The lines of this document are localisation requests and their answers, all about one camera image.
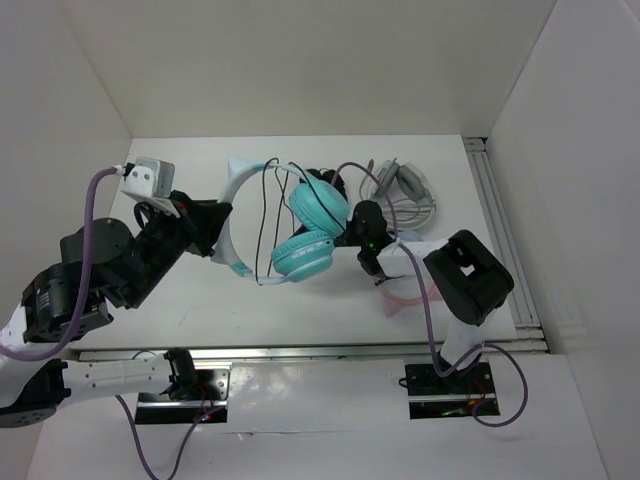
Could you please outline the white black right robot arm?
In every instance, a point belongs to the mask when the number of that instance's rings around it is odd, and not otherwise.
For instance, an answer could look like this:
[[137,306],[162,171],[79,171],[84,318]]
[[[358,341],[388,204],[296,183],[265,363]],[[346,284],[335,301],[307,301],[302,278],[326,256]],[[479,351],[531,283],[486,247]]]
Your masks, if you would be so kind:
[[[514,289],[513,277],[493,253],[468,230],[436,241],[394,232],[373,201],[356,205],[335,245],[358,247],[360,266],[383,283],[404,278],[417,281],[438,384],[448,392],[460,391],[468,384],[471,369],[487,346],[484,323]],[[440,348],[434,342],[431,287],[437,289],[453,315]]]

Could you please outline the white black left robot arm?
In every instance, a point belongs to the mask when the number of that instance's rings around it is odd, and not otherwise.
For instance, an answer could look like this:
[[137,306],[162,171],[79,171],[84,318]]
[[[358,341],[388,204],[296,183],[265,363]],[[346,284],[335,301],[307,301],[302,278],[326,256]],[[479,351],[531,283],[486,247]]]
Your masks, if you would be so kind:
[[[89,290],[72,336],[110,325],[108,308],[136,309],[186,252],[209,258],[232,207],[215,200],[193,201],[180,192],[171,199],[177,215],[154,213],[147,202],[134,207],[146,222],[138,235],[122,221],[94,221]],[[58,343],[71,324],[80,292],[83,234],[60,242],[61,260],[40,272],[23,291],[1,344],[35,354]],[[1,425],[21,428],[40,423],[60,408],[130,393],[183,400],[203,390],[191,354],[172,348],[148,357],[85,363],[58,356],[37,362],[1,359]]]

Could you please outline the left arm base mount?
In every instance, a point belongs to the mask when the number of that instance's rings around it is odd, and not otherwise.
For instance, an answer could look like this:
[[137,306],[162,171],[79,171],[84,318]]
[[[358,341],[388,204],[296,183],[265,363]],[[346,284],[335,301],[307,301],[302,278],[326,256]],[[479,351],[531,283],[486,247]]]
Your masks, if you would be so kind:
[[198,382],[176,398],[168,393],[140,393],[136,402],[136,425],[224,424],[228,419],[231,379],[229,366],[196,370]]

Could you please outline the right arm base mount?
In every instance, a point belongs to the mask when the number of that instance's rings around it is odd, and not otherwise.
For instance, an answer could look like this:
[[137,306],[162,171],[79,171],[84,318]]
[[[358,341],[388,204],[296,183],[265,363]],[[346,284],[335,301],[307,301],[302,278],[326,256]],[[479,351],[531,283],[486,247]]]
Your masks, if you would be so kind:
[[475,406],[480,416],[500,414],[488,362],[446,378],[440,378],[432,364],[406,364],[398,384],[408,395],[412,420],[470,417]]

